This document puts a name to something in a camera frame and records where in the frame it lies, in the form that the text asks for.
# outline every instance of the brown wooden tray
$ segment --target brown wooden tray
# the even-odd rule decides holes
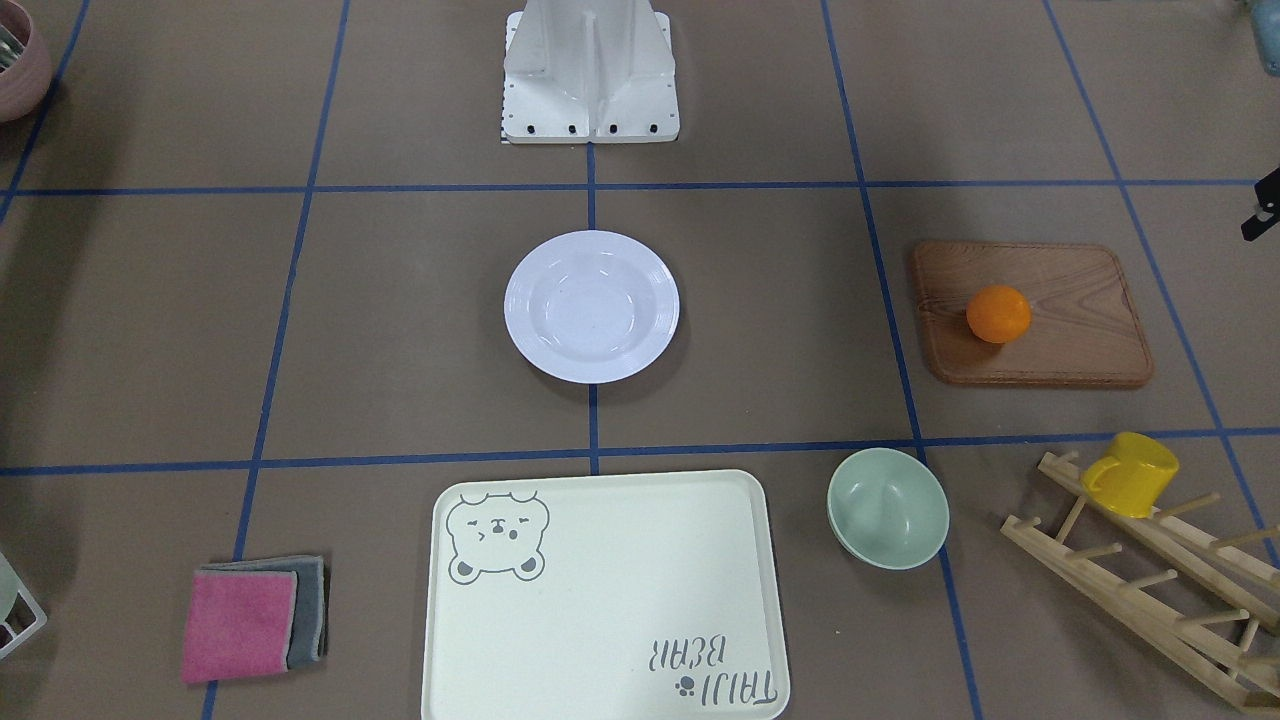
[[[1101,245],[925,241],[911,252],[924,355],[954,384],[1140,387],[1155,373],[1120,259]],[[1009,284],[1032,327],[1007,345],[978,340],[964,311]]]

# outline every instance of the bear face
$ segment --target bear face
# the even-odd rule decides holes
[[[468,585],[481,573],[511,571],[521,580],[543,574],[539,547],[550,514],[536,493],[517,498],[513,493],[485,495],[479,501],[458,500],[444,519],[453,539],[449,577]]]

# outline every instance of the orange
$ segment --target orange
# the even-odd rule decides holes
[[[1005,343],[1018,340],[1032,325],[1032,306],[1027,296],[1007,284],[989,284],[969,300],[964,316],[973,334]]]

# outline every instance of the folded towel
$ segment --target folded towel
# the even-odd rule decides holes
[[[287,671],[297,588],[296,573],[196,570],[182,682]]]
[[[316,555],[289,555],[241,562],[212,562],[201,570],[282,571],[298,575],[298,594],[293,606],[293,633],[289,639],[289,670],[320,660],[324,637],[324,559]]]

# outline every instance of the pink container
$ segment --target pink container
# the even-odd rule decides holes
[[[54,79],[54,64],[45,38],[22,5],[0,0],[0,24],[27,46],[13,67],[0,72],[0,123],[5,123],[40,105]]]

